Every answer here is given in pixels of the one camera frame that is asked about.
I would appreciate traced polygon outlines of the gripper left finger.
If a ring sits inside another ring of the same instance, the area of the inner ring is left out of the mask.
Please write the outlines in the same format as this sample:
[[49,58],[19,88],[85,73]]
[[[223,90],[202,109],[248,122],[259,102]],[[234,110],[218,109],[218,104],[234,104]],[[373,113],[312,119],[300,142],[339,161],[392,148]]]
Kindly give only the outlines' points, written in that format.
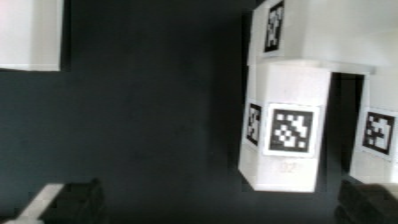
[[46,184],[10,224],[108,224],[99,180]]

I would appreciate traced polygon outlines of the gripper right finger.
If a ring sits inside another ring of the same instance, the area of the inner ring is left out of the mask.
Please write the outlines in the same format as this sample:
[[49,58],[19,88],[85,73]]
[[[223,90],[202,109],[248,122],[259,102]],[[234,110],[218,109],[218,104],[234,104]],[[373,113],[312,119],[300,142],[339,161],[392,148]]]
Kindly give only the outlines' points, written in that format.
[[398,224],[398,198],[378,184],[341,182],[335,224]]

